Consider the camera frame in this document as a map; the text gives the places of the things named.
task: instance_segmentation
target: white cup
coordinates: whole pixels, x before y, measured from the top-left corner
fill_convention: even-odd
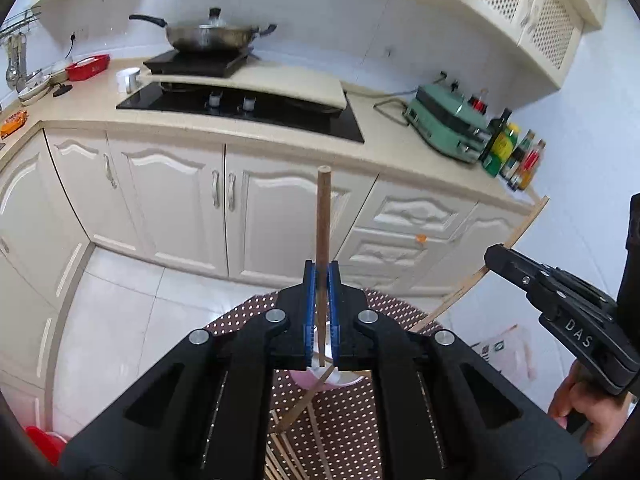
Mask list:
[[[118,93],[133,94],[142,86],[140,84],[140,69],[132,67],[120,70],[116,74],[116,81],[118,82]]]

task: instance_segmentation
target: red container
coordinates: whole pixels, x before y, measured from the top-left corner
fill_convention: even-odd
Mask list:
[[[35,426],[27,426],[24,431],[36,447],[43,453],[53,465],[58,465],[58,460],[65,449],[66,442],[54,434],[45,433]]]
[[[99,56],[91,56],[73,63],[66,69],[69,74],[69,81],[84,81],[94,75],[104,72],[109,67],[111,56],[109,54],[100,54]]]

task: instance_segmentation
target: green appliance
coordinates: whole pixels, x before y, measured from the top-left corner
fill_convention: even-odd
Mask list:
[[[431,147],[464,162],[478,160],[491,139],[484,115],[441,85],[421,86],[404,117]]]

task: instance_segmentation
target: cutting board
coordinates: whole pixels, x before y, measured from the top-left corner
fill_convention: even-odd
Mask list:
[[[152,75],[146,81],[222,86],[292,97],[344,110],[347,100],[340,80],[323,72],[301,66],[283,65],[249,58],[247,64],[229,78],[194,75]]]

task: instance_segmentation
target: pan handle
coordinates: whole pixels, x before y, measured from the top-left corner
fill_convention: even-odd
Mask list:
[[[162,28],[165,28],[168,25],[168,23],[162,18],[154,18],[153,16],[147,16],[146,14],[132,14],[129,16],[129,19],[153,23],[154,25]]]
[[[263,31],[258,32],[258,36],[260,36],[261,38],[270,35],[272,32],[274,32],[276,30],[278,26],[275,23],[271,23],[271,25],[269,25],[269,27],[265,28]]]

